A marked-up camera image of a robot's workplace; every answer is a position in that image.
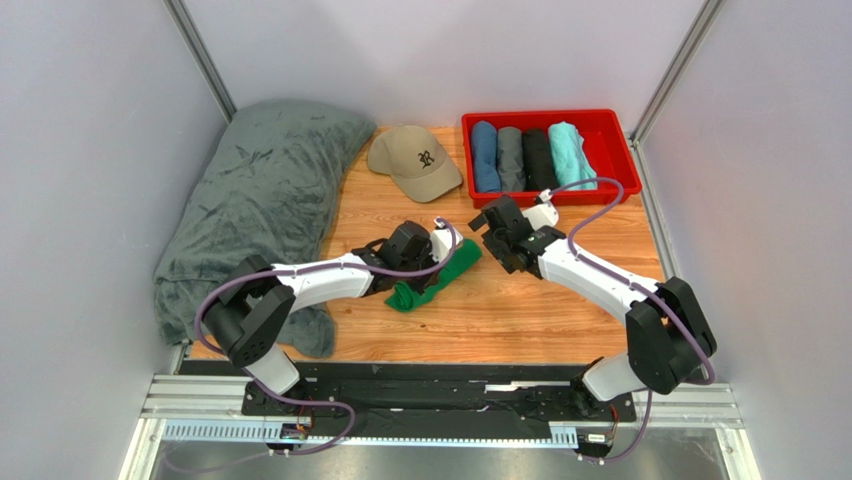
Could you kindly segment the green t-shirt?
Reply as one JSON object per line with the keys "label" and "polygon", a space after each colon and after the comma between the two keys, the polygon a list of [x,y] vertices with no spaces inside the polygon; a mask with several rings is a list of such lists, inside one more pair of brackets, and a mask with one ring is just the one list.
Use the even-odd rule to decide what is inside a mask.
{"label": "green t-shirt", "polygon": [[397,312],[412,312],[430,303],[438,293],[468,272],[481,258],[480,247],[473,240],[465,239],[449,262],[430,277],[422,289],[416,290],[409,283],[398,283],[384,303]]}

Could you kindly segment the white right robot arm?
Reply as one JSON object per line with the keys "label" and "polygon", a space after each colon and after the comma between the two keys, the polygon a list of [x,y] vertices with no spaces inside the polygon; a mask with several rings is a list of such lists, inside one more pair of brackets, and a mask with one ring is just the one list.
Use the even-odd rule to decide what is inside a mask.
{"label": "white right robot arm", "polygon": [[630,273],[578,246],[560,231],[549,202],[523,209],[503,195],[469,226],[509,273],[527,272],[583,296],[625,327],[624,352],[591,362],[572,379],[577,408],[598,408],[639,390],[669,394],[683,383],[710,384],[716,340],[691,286]]}

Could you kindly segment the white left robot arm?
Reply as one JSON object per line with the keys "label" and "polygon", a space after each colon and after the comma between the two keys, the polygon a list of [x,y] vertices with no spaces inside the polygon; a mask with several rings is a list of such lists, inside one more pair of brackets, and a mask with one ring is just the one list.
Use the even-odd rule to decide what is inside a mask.
{"label": "white left robot arm", "polygon": [[368,297],[399,283],[423,291],[437,282],[463,241],[455,227],[436,218],[433,230],[406,221],[389,237],[330,260],[273,265],[250,256],[201,301],[193,327],[199,336],[211,334],[209,348],[251,377],[245,412],[352,414],[340,400],[308,398],[300,371],[276,344],[286,320],[315,305]]}

